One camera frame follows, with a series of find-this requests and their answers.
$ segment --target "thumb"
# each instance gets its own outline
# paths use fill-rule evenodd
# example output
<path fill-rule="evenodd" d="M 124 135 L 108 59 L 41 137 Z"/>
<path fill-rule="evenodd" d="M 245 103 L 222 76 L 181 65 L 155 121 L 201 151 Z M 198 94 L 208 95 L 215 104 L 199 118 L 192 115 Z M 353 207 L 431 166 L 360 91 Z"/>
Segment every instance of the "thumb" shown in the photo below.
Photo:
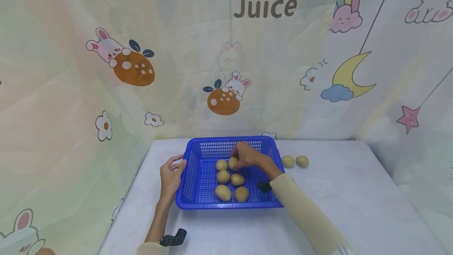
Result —
<path fill-rule="evenodd" d="M 186 165 L 187 165 L 187 160 L 182 160 L 181 164 L 179 165 L 179 168 L 178 170 L 176 171 L 176 173 L 181 176 L 182 172 L 184 171 L 184 169 L 186 168 Z"/>

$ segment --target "flower illustration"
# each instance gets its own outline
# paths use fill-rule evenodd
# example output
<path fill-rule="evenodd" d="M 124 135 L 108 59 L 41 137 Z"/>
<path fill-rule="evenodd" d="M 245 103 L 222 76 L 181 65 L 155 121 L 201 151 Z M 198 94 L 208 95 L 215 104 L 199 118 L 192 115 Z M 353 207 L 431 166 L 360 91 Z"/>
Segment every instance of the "flower illustration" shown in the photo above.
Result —
<path fill-rule="evenodd" d="M 113 214 L 112 214 L 112 224 L 113 224 L 113 221 L 116 219 L 116 216 L 118 215 L 118 212 L 120 211 L 122 205 L 124 203 L 124 198 L 122 198 L 120 200 L 120 203 L 118 204 L 118 206 L 114 209 L 113 211 Z"/>
<path fill-rule="evenodd" d="M 304 86 L 305 90 L 310 91 L 311 85 L 314 82 L 314 77 L 316 76 L 316 68 L 310 68 L 305 73 L 305 77 L 300 80 L 300 85 Z"/>
<path fill-rule="evenodd" d="M 96 128 L 98 129 L 98 139 L 99 141 L 104 141 L 105 139 L 112 139 L 112 123 L 106 111 L 102 112 L 102 115 L 99 115 L 96 118 Z"/>
<path fill-rule="evenodd" d="M 276 133 L 265 132 L 265 133 L 262 133 L 261 136 L 268 136 L 268 137 L 271 137 L 274 140 L 277 139 L 277 134 Z"/>
<path fill-rule="evenodd" d="M 159 127 L 159 126 L 164 125 L 164 122 L 162 121 L 160 116 L 153 115 L 151 112 L 148 112 L 146 115 L 144 115 L 144 117 L 146 118 L 144 120 L 144 123 L 147 126 Z"/>

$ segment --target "forearm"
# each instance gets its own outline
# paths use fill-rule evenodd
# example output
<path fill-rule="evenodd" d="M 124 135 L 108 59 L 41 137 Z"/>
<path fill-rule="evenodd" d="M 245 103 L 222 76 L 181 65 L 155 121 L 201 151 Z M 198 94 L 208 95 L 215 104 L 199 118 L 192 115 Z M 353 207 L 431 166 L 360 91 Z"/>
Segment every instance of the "forearm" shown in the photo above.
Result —
<path fill-rule="evenodd" d="M 156 205 L 153 222 L 144 242 L 160 242 L 164 238 L 165 226 L 173 199 L 160 198 Z"/>
<path fill-rule="evenodd" d="M 263 155 L 260 159 L 255 160 L 255 162 L 255 165 L 259 167 L 271 181 L 283 174 L 268 156 Z"/>
<path fill-rule="evenodd" d="M 271 187 L 318 255 L 330 255 L 337 246 L 350 248 L 336 226 L 305 195 L 289 174 L 281 175 L 272 181 Z"/>

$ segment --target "orange fruit illustration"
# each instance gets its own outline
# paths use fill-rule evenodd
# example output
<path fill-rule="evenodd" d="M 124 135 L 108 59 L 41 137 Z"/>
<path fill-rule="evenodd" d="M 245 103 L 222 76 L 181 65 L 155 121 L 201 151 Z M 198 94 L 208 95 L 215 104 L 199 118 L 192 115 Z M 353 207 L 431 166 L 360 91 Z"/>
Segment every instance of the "orange fruit illustration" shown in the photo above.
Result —
<path fill-rule="evenodd" d="M 55 255 L 55 252 L 49 248 L 42 248 L 36 255 Z"/>
<path fill-rule="evenodd" d="M 147 86 L 154 82 L 156 76 L 154 67 L 147 57 L 153 57 L 154 52 L 149 49 L 140 53 L 140 46 L 134 40 L 129 40 L 129 45 L 136 52 L 125 48 L 116 55 L 110 66 L 113 67 L 114 73 L 126 84 L 134 86 Z"/>
<path fill-rule="evenodd" d="M 211 93 L 208 97 L 208 108 L 218 115 L 232 115 L 238 111 L 241 102 L 236 99 L 236 94 L 222 91 L 220 79 L 216 80 L 214 86 L 216 90 L 212 87 L 203 88 L 203 91 Z"/>
<path fill-rule="evenodd" d="M 118 61 L 118 65 L 113 68 L 114 73 L 126 84 L 147 86 L 154 81 L 156 76 L 154 68 L 141 53 L 131 52 L 130 55 L 120 53 L 114 59 Z"/>

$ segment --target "crescent moon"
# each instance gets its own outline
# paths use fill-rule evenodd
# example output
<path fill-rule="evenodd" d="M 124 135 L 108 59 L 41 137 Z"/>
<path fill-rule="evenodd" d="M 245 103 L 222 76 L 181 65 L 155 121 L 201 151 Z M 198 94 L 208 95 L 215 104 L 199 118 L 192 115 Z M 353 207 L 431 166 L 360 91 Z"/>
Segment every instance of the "crescent moon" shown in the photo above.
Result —
<path fill-rule="evenodd" d="M 350 91 L 354 93 L 353 98 L 359 97 L 363 95 L 364 93 L 368 92 L 376 84 L 374 85 L 369 85 L 369 86 L 359 86 L 354 82 L 354 79 L 352 76 L 354 75 L 354 71 L 357 68 L 357 66 L 362 62 L 371 52 L 366 52 L 366 53 L 361 53 L 359 55 L 353 56 L 343 62 L 339 69 L 337 69 L 337 72 L 335 72 L 333 76 L 333 84 L 334 85 L 343 85 L 345 87 L 348 87 Z"/>

